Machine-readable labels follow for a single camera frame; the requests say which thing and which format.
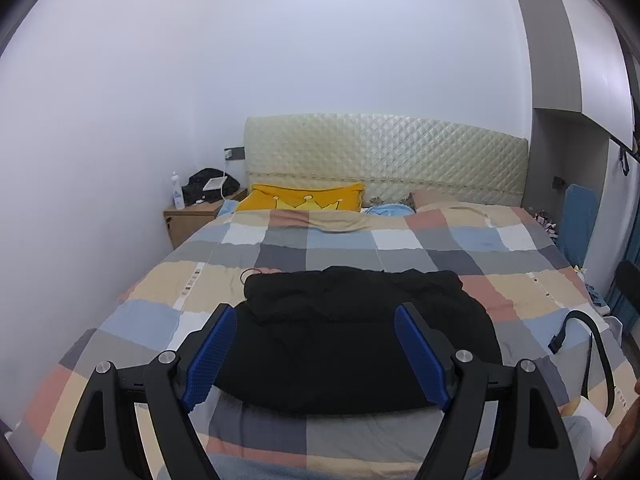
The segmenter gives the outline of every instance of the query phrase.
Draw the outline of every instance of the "upholstered headboard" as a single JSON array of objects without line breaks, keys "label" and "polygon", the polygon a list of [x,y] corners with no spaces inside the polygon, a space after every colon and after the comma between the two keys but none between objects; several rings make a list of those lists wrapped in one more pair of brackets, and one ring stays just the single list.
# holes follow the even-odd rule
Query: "upholstered headboard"
[{"label": "upholstered headboard", "polygon": [[417,187],[463,202],[520,205],[527,140],[430,119],[375,114],[251,117],[249,184],[332,187],[363,182],[364,200],[394,202]]}]

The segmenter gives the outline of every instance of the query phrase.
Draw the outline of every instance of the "person's hand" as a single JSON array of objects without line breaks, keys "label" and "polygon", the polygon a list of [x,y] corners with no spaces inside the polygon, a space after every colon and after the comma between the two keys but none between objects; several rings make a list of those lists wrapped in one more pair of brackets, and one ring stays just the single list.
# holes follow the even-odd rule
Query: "person's hand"
[{"label": "person's hand", "polygon": [[[636,383],[636,394],[640,395],[640,381]],[[611,442],[609,442],[596,464],[596,473],[600,478],[604,478],[610,471],[616,460],[625,450],[626,446],[631,442],[633,436],[640,430],[640,397],[631,405],[626,412],[625,417],[613,434]]]}]

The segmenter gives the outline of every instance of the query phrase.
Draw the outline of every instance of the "checkered bedding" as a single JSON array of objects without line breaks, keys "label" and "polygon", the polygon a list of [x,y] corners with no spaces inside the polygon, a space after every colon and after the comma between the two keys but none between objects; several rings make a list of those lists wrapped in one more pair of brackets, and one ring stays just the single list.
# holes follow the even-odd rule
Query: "checkered bedding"
[{"label": "checkered bedding", "polygon": [[[36,480],[53,479],[71,417],[87,379],[103,360],[146,364],[202,327],[219,303],[244,300],[246,269],[294,271],[332,265],[399,272],[450,269],[486,308],[505,364],[533,359],[558,406],[580,394],[588,332],[570,322],[562,350],[546,348],[570,309],[598,323],[618,388],[609,420],[631,404],[634,374],[590,305],[584,286],[543,229],[520,208],[433,205],[404,218],[357,212],[245,211],[194,234],[139,282],[97,330],[60,360],[11,435]],[[590,399],[606,407],[606,384],[594,357]],[[168,478],[145,406],[137,406],[154,478]],[[488,403],[472,464],[486,457],[495,403]],[[223,479],[406,478],[417,472],[442,414],[290,417],[247,406],[213,388],[191,421]]]}]

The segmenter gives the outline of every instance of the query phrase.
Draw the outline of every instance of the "bedside table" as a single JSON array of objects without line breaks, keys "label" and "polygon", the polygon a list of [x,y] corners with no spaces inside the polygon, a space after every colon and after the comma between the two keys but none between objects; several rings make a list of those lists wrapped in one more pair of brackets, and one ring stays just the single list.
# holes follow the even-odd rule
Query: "bedside table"
[{"label": "bedside table", "polygon": [[[242,200],[245,197],[246,189],[239,189],[226,198],[230,200]],[[171,238],[174,249],[181,246],[183,242],[198,229],[215,219],[216,216],[218,216],[218,211],[220,211],[223,202],[224,200],[218,200],[211,204],[209,202],[203,202],[202,204],[188,205],[180,210],[175,207],[165,209],[162,214],[164,215],[166,230],[169,233],[169,238]]]}]

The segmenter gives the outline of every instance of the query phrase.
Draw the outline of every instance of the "yellow pillow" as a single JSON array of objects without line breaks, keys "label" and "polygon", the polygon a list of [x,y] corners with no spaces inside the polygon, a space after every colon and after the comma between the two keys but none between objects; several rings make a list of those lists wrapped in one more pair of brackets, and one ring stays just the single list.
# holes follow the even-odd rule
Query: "yellow pillow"
[{"label": "yellow pillow", "polygon": [[239,203],[236,211],[249,209],[360,211],[363,190],[364,186],[361,182],[329,189],[296,189],[253,184],[251,193]]}]

